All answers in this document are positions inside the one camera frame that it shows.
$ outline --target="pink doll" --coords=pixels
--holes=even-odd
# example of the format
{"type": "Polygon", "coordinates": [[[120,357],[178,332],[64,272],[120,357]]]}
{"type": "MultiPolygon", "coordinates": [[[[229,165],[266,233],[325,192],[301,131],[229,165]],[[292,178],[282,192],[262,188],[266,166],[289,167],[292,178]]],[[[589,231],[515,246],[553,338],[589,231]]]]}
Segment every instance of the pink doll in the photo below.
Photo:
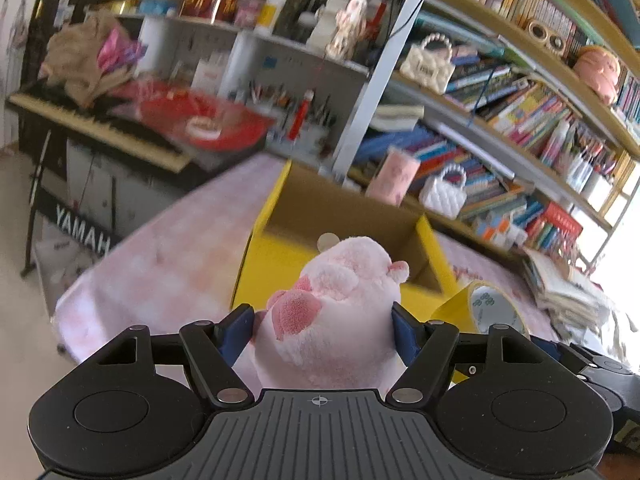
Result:
{"type": "MultiPolygon", "coordinates": [[[[371,238],[348,238],[311,260],[290,290],[257,312],[253,361],[263,388],[378,388],[405,370],[391,307],[409,277],[371,238]]],[[[238,370],[247,382],[247,373],[238,370]]]]}
{"type": "Polygon", "coordinates": [[[620,63],[616,57],[601,46],[591,45],[580,50],[580,58],[574,65],[574,72],[591,88],[600,100],[611,105],[618,97],[620,63]]]}

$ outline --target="storage box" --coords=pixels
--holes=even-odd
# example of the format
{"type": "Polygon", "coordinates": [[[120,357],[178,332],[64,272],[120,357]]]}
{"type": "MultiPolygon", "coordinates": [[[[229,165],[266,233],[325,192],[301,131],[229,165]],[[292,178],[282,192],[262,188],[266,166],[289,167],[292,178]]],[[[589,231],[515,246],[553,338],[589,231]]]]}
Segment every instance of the storage box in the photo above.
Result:
{"type": "Polygon", "coordinates": [[[255,221],[232,306],[262,309],[275,291],[291,288],[327,232],[341,240],[368,236],[393,261],[406,261],[410,277],[401,285],[402,306],[419,320],[428,320],[460,290],[424,216],[343,189],[289,162],[255,221]]]}

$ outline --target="yellow tape roll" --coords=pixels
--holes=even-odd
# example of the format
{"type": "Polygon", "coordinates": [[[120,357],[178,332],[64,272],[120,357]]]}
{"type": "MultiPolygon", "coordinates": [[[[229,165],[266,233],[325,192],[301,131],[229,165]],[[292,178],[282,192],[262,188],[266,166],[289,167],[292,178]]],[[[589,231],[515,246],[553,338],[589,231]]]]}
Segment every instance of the yellow tape roll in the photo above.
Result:
{"type": "Polygon", "coordinates": [[[509,298],[487,282],[469,283],[431,315],[458,327],[460,332],[487,334],[495,323],[514,327],[529,338],[529,330],[509,298]]]}

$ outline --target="plush pig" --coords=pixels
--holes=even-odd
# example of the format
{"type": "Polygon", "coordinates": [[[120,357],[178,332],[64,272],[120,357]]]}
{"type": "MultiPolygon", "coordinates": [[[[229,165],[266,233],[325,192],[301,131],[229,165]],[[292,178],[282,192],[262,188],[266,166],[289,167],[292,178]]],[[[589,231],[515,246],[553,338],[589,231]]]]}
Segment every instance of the plush pig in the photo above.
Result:
{"type": "Polygon", "coordinates": [[[611,105],[618,97],[620,63],[608,50],[591,45],[580,50],[580,57],[574,65],[574,72],[606,104],[611,105]]]}
{"type": "Polygon", "coordinates": [[[366,237],[316,256],[290,290],[257,312],[253,350],[262,387],[378,388],[385,395],[405,370],[391,307],[408,276],[406,262],[392,263],[366,237]]]}

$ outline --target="metal pole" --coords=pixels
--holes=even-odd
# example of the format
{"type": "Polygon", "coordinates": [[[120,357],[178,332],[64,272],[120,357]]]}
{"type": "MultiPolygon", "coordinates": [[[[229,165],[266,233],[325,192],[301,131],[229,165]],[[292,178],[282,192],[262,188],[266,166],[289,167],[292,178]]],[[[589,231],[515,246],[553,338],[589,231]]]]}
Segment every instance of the metal pole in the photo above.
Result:
{"type": "Polygon", "coordinates": [[[414,26],[422,1],[405,0],[402,9],[400,9],[391,36],[371,75],[371,80],[362,89],[354,114],[340,136],[340,141],[334,153],[334,174],[344,176],[349,171],[376,107],[380,102],[380,98],[385,91],[386,84],[389,82],[389,78],[391,78],[391,74],[396,67],[396,62],[400,57],[409,32],[414,26]]]}

